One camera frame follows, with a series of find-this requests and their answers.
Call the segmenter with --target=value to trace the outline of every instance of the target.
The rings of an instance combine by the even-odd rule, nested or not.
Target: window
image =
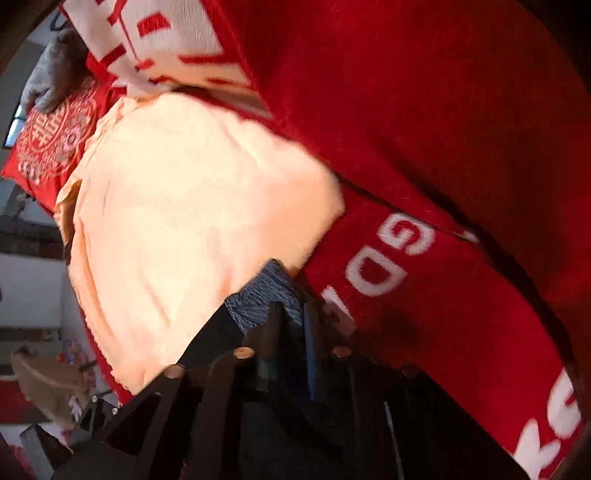
[[[12,117],[12,123],[10,124],[10,129],[8,130],[8,135],[4,140],[4,148],[12,148],[17,141],[18,134],[21,132],[25,120],[27,116],[24,111],[22,111],[22,107],[19,105],[17,107],[17,111],[14,112],[14,116]]]

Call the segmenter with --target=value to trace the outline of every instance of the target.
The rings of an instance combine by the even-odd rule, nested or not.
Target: gray glove
[[[60,31],[41,54],[21,95],[22,109],[51,113],[80,86],[88,48],[73,28]]]

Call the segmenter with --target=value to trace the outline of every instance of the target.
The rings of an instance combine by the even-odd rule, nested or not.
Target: blue textured cloth
[[[300,326],[303,324],[300,295],[277,260],[270,260],[238,293],[226,298],[225,304],[238,328],[246,335],[250,328],[266,322],[272,301],[280,301],[290,319]]]

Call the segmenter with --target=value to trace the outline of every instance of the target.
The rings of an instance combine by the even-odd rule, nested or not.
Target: peach fabric
[[[99,121],[56,221],[86,321],[136,393],[269,259],[296,273],[343,209],[298,144],[166,93],[122,98]]]

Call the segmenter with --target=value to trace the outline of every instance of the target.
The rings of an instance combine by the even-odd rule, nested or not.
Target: red fabric
[[[0,380],[0,424],[24,423],[24,413],[35,405],[21,392],[16,381]]]
[[[80,309],[80,314],[82,318],[86,318],[84,312]],[[105,379],[105,382],[109,386],[109,388],[113,391],[113,393],[117,396],[117,400],[121,405],[125,405],[129,400],[131,400],[134,396],[132,393],[127,390],[123,385],[121,385],[117,380],[113,378],[111,375],[111,371],[113,370],[112,367],[108,364],[107,360],[103,356],[103,353],[100,351],[99,346],[95,342],[95,338],[92,335],[92,332],[88,328],[86,322],[84,322],[84,328],[86,329],[86,335],[88,337],[88,343],[90,344],[90,348],[95,354],[96,363],[100,368],[100,372]]]
[[[554,346],[415,186],[451,198],[520,261],[571,332],[584,328],[591,105],[550,33],[514,0],[203,3],[286,136],[437,231],[396,290],[360,296],[346,270],[376,243],[379,206],[355,217],[348,205],[306,268],[312,286],[338,290],[376,354],[425,367],[509,451],[528,419],[542,445],[555,439],[545,413],[561,368]],[[414,334],[406,342],[401,326],[383,334],[400,322],[386,315],[394,309]]]
[[[82,158],[96,121],[117,98],[105,85],[88,78],[49,115],[33,108],[1,175],[53,214],[57,194]]]

